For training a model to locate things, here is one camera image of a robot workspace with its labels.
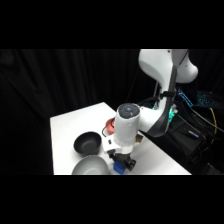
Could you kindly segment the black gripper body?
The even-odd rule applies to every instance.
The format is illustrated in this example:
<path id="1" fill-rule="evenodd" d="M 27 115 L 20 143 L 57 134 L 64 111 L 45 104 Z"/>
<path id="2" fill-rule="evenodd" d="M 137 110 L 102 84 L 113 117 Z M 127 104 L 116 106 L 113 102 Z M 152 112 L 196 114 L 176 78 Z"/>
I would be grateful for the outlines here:
<path id="1" fill-rule="evenodd" d="M 116 157 L 117 161 L 120 161 L 124 166 L 126 161 L 134 160 L 130 157 L 129 154 L 120 154 L 120 153 L 115 153 L 114 151 L 111 151 L 108 153 L 109 158 L 111 157 Z"/>

